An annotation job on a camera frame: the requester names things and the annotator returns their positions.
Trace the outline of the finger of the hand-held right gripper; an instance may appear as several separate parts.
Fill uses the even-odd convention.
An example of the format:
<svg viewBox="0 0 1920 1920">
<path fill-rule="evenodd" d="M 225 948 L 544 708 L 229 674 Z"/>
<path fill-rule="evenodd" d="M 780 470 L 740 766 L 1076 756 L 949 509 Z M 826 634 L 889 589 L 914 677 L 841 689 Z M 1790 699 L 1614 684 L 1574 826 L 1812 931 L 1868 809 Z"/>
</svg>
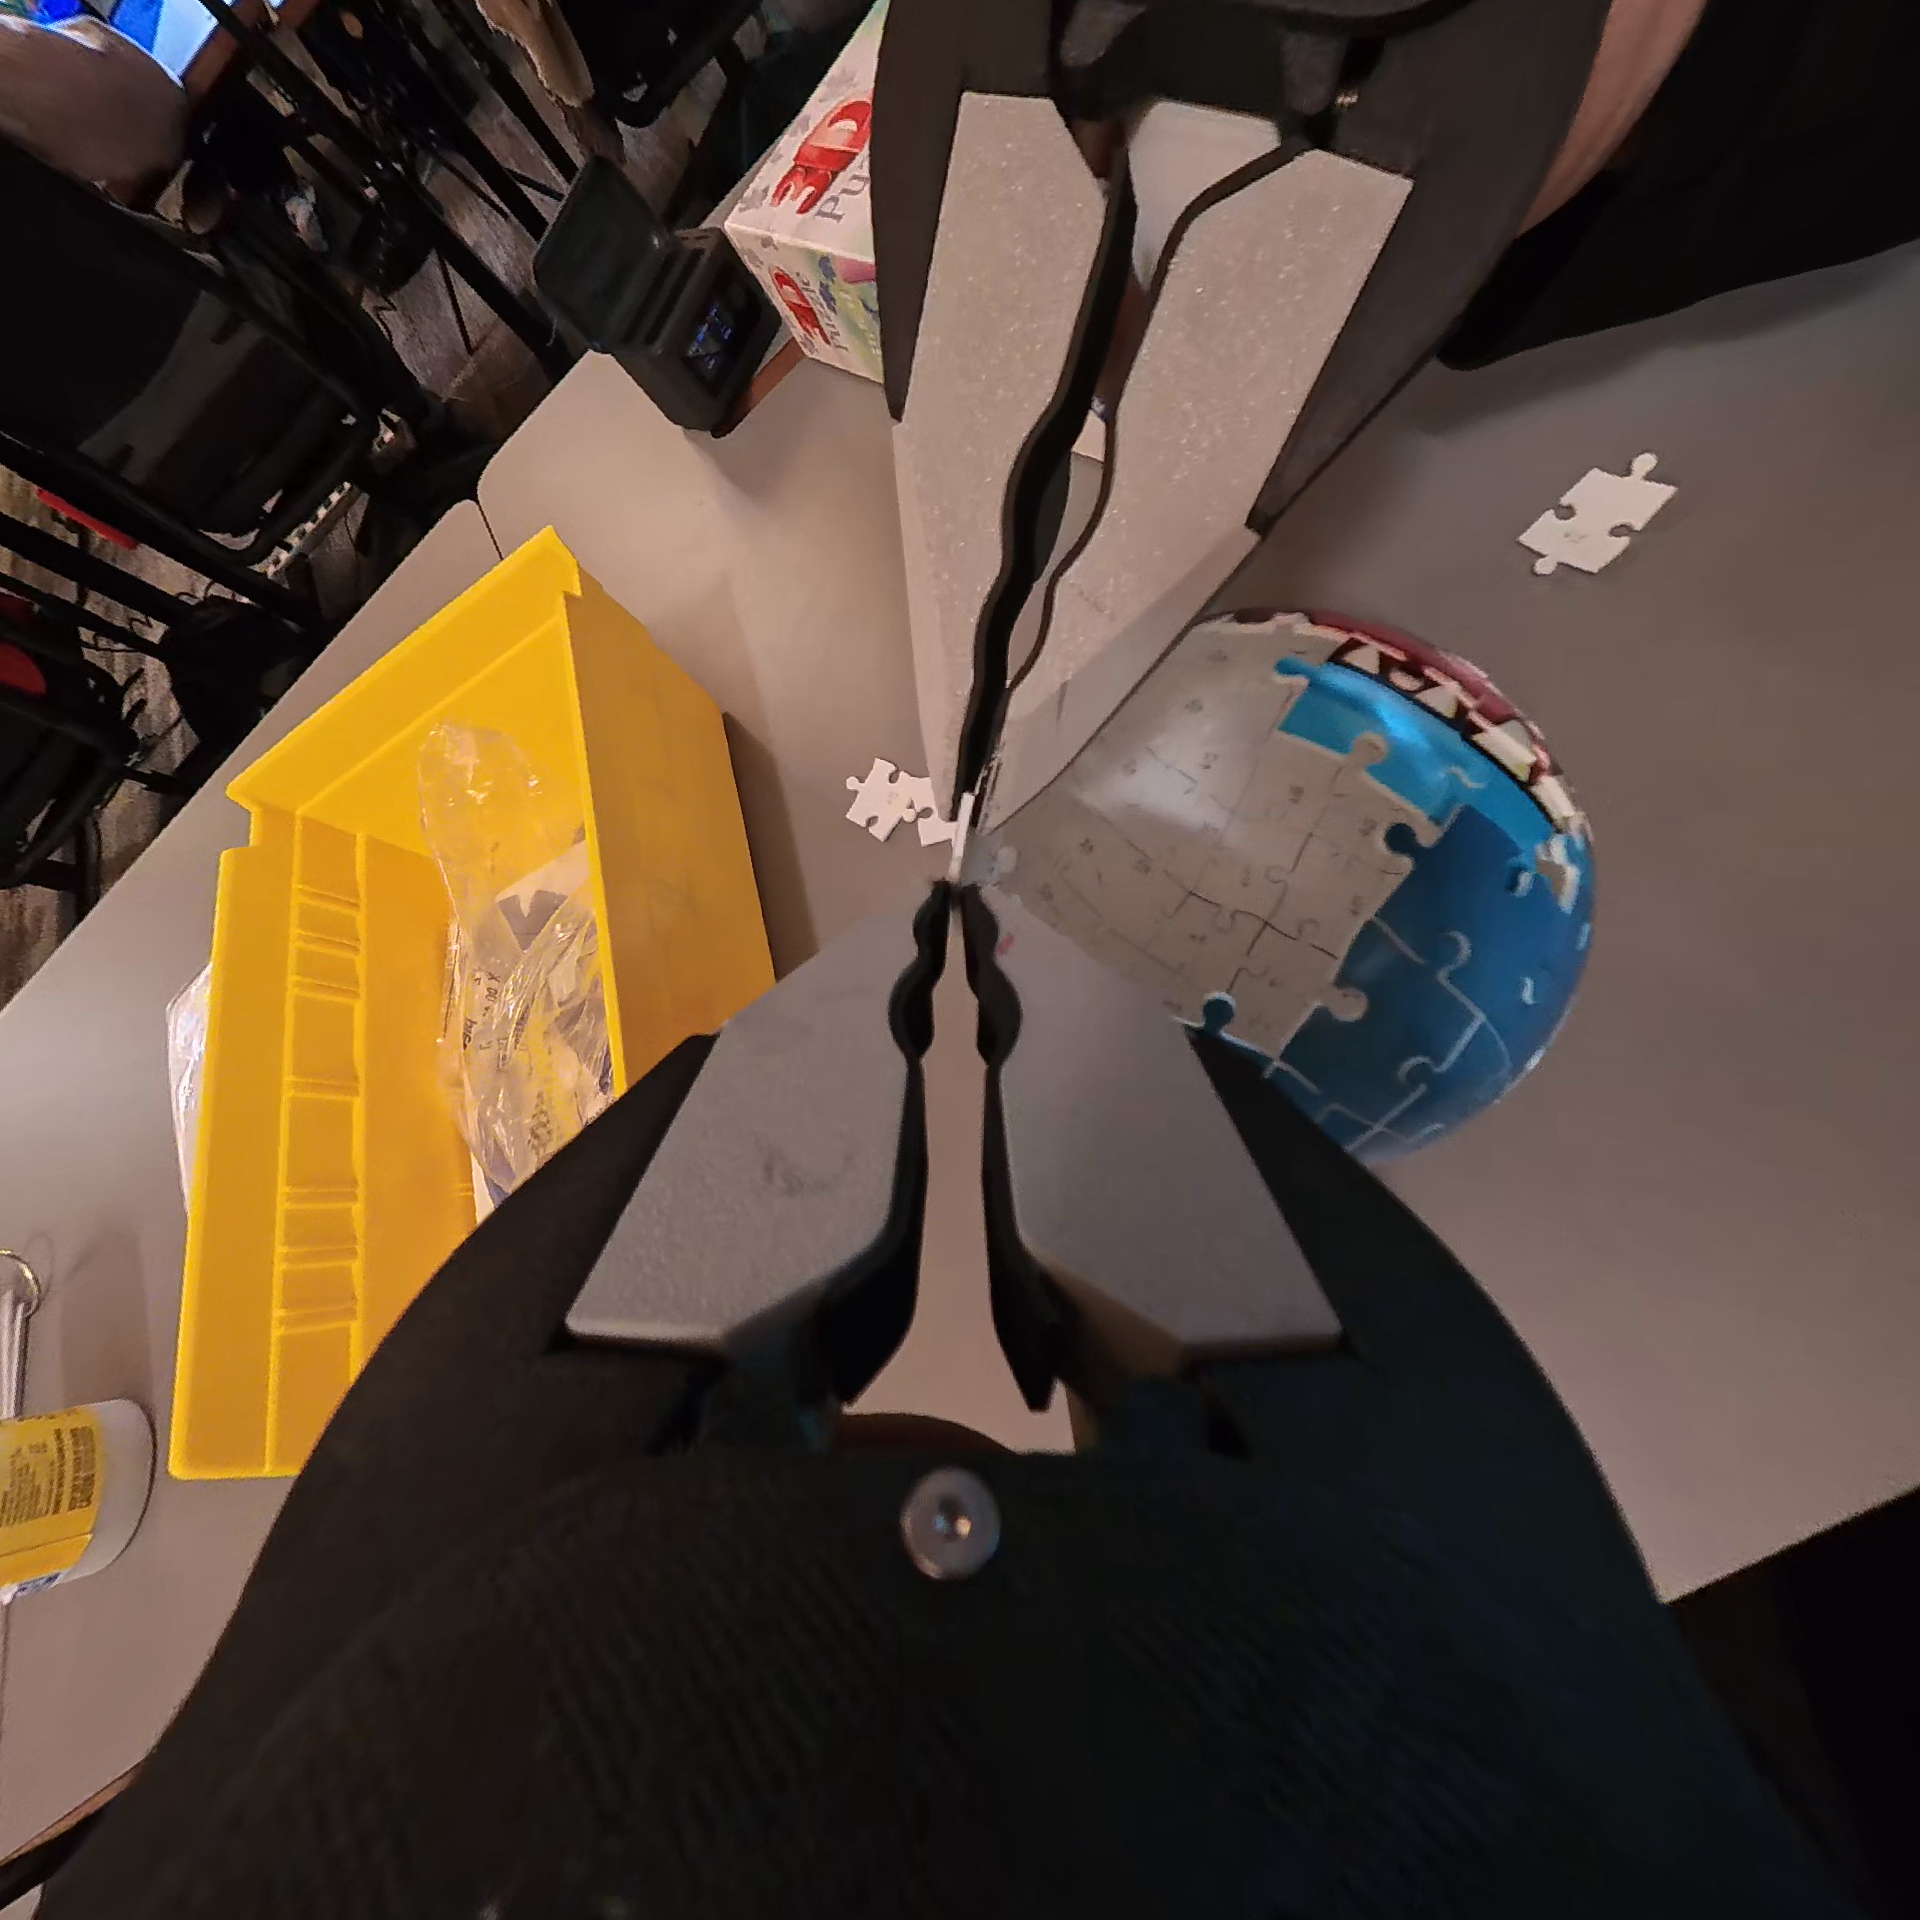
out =
<svg viewBox="0 0 1920 1920">
<path fill-rule="evenodd" d="M 999 748 L 1132 248 L 1128 172 L 1102 182 L 1048 99 L 960 91 L 894 420 L 921 737 L 951 816 Z"/>
<path fill-rule="evenodd" d="M 1413 181 L 1305 150 L 1217 181 L 1167 238 L 1096 506 L 1047 581 L 973 834 L 1050 785 L 1254 548 L 1250 517 Z"/>
</svg>

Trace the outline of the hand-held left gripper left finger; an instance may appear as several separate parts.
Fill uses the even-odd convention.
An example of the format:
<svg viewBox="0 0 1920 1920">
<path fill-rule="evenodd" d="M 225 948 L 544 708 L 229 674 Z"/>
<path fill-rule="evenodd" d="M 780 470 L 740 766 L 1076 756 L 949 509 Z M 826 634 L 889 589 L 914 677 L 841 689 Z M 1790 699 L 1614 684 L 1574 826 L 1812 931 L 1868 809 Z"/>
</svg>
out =
<svg viewBox="0 0 1920 1920">
<path fill-rule="evenodd" d="M 604 1346 L 853 1403 L 918 1298 L 926 1074 L 953 889 L 885 908 L 710 1041 L 567 1313 Z"/>
</svg>

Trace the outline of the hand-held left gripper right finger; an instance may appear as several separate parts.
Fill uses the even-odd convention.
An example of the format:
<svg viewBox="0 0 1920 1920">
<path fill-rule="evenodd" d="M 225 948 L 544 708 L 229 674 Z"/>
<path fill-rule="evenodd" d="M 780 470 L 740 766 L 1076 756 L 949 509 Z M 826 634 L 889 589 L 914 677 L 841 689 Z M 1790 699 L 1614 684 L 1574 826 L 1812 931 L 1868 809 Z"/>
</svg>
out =
<svg viewBox="0 0 1920 1920">
<path fill-rule="evenodd" d="M 1341 1326 L 1190 1028 L 991 886 L 960 894 L 986 1073 L 991 1322 L 1031 1409 L 1327 1354 Z"/>
</svg>

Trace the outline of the blue shark puzzle ball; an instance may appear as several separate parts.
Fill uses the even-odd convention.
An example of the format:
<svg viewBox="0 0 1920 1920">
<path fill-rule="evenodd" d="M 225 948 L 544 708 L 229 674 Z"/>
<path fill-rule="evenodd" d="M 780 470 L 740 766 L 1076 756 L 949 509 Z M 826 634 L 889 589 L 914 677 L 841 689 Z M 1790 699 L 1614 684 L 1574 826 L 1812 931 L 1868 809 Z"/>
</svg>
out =
<svg viewBox="0 0 1920 1920">
<path fill-rule="evenodd" d="M 1397 1161 L 1496 1105 L 1588 962 L 1588 816 L 1471 660 L 1333 613 L 1214 616 L 973 874 Z"/>
</svg>

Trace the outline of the white puzzle piece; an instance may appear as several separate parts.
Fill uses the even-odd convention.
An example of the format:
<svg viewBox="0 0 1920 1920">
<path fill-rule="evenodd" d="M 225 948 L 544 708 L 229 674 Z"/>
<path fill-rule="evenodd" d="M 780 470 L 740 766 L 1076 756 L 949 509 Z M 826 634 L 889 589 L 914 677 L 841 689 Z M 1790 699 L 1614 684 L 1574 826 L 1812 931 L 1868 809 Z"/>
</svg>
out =
<svg viewBox="0 0 1920 1920">
<path fill-rule="evenodd" d="M 853 827 L 876 844 L 911 830 L 921 849 L 951 849 L 954 821 L 938 809 L 938 795 L 928 776 L 909 776 L 894 761 L 876 756 L 865 773 L 845 777 Z"/>
<path fill-rule="evenodd" d="M 944 878 L 954 889 L 972 883 L 973 878 L 973 841 L 980 827 L 980 818 L 991 805 L 991 790 L 997 787 L 999 770 L 1001 752 L 994 749 L 983 761 L 972 787 L 964 794 L 960 794 L 960 797 L 953 805 L 949 865 Z"/>
<path fill-rule="evenodd" d="M 1530 556 L 1530 574 L 1550 578 L 1569 570 L 1593 576 L 1614 565 L 1676 494 L 1657 478 L 1657 467 L 1660 454 L 1644 451 L 1625 470 L 1584 470 L 1518 534 Z"/>
</svg>

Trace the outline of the person's right forearm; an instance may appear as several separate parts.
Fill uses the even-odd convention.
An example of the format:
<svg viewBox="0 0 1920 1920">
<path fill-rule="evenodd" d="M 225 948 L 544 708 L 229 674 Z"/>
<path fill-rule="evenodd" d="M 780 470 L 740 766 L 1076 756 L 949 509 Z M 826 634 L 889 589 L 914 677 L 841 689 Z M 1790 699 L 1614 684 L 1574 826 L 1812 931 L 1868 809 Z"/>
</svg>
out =
<svg viewBox="0 0 1920 1920">
<path fill-rule="evenodd" d="M 1917 236 L 1917 4 L 1714 2 L 1593 181 L 1501 257 L 1447 368 L 1593 337 Z"/>
</svg>

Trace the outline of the white red puzzle box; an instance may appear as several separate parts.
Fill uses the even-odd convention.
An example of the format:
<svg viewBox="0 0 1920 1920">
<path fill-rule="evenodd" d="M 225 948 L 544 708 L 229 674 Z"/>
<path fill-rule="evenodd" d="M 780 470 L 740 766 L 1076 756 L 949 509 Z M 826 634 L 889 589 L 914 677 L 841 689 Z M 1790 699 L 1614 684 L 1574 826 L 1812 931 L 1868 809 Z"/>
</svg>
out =
<svg viewBox="0 0 1920 1920">
<path fill-rule="evenodd" d="M 873 243 L 876 2 L 725 219 L 727 240 L 816 361 L 881 380 Z"/>
</svg>

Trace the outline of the clear plastic bag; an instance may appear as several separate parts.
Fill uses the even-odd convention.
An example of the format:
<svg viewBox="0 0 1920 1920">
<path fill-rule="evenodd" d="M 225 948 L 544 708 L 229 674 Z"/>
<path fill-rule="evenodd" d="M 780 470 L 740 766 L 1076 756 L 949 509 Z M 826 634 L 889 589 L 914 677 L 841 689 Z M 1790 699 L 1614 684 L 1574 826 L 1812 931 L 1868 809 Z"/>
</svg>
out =
<svg viewBox="0 0 1920 1920">
<path fill-rule="evenodd" d="M 484 1216 L 615 1094 L 591 861 L 578 809 L 500 731 L 437 725 L 417 803 L 448 900 L 437 1073 Z"/>
</svg>

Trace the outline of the yellow plastic bin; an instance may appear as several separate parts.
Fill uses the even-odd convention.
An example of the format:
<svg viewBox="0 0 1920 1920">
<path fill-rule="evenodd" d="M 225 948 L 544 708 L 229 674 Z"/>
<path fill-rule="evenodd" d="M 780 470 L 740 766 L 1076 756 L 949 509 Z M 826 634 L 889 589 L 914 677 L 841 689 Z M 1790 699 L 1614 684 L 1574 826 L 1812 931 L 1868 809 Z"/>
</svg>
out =
<svg viewBox="0 0 1920 1920">
<path fill-rule="evenodd" d="M 538 532 L 229 781 L 184 1201 L 168 1474 L 296 1474 L 472 1229 L 441 1091 L 444 725 L 549 779 L 597 934 L 612 1093 L 773 981 L 713 698 Z"/>
</svg>

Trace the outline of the printed paper in sleeve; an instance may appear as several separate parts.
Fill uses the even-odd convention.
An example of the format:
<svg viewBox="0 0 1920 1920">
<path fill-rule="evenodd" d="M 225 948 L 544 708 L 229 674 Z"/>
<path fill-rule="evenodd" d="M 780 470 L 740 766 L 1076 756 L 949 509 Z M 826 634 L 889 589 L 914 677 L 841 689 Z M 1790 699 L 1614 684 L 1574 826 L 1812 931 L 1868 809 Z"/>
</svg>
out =
<svg viewBox="0 0 1920 1920">
<path fill-rule="evenodd" d="M 213 964 L 206 962 L 164 1009 L 164 1065 L 183 1205 L 189 1209 L 200 1146 Z"/>
</svg>

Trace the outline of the disinfecting wipes canister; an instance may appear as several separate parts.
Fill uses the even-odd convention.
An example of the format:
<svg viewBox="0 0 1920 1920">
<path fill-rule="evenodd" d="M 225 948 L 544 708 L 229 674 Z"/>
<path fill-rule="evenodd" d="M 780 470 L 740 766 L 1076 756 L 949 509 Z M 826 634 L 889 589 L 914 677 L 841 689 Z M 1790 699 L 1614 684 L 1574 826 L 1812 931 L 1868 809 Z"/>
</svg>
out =
<svg viewBox="0 0 1920 1920">
<path fill-rule="evenodd" d="M 130 1400 L 1 1422 L 1 1602 L 103 1572 L 132 1542 L 156 1473 Z"/>
</svg>

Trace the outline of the black mesh chair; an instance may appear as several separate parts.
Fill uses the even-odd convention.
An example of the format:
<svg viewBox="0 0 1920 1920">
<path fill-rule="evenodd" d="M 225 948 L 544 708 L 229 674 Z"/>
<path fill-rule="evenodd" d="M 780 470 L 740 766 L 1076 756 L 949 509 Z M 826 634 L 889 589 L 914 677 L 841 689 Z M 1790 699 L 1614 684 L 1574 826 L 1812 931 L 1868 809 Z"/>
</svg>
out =
<svg viewBox="0 0 1920 1920">
<path fill-rule="evenodd" d="M 232 275 L 177 229 L 5 142 L 5 467 L 252 596 L 249 578 L 388 428 L 444 408 L 380 328 L 310 282 Z"/>
</svg>

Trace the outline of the computer monitor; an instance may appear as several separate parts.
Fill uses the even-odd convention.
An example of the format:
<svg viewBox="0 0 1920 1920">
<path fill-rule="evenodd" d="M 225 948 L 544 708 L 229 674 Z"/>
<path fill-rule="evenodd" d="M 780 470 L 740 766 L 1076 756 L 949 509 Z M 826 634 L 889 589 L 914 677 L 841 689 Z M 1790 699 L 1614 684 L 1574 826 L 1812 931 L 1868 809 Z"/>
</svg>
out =
<svg viewBox="0 0 1920 1920">
<path fill-rule="evenodd" d="M 97 21 L 181 85 L 220 32 L 215 14 L 204 2 L 23 2 L 8 8 L 46 27 Z"/>
</svg>

